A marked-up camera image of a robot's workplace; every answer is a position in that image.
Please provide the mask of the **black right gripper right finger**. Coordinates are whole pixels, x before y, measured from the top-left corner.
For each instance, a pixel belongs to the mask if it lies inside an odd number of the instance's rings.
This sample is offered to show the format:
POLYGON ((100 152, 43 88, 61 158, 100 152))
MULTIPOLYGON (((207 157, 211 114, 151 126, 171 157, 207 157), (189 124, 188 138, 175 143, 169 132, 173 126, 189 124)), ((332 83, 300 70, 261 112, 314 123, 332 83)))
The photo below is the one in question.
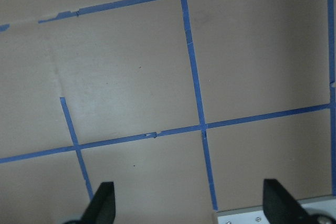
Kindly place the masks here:
POLYGON ((264 179, 263 212, 271 224, 311 223, 310 215, 276 179, 264 179))

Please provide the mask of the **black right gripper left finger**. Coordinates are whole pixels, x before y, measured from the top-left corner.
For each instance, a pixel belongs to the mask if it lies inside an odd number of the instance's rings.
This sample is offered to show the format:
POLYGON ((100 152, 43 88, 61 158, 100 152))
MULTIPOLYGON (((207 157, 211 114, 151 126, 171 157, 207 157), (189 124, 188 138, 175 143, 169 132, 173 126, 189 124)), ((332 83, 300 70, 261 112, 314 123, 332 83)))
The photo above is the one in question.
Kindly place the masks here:
POLYGON ((116 216, 114 182, 102 182, 79 223, 113 224, 116 216))

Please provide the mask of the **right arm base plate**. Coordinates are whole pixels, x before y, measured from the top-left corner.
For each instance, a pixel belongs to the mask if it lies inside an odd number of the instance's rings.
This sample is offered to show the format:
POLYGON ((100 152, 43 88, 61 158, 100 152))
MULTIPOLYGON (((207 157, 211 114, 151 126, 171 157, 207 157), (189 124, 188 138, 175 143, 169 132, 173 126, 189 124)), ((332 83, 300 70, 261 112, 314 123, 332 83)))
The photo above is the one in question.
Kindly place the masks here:
MULTIPOLYGON (((335 219, 335 196, 321 196, 298 200, 298 203, 311 215, 324 214, 335 219)), ((262 206, 220 211, 213 214, 213 223, 256 224, 269 223, 262 206)))

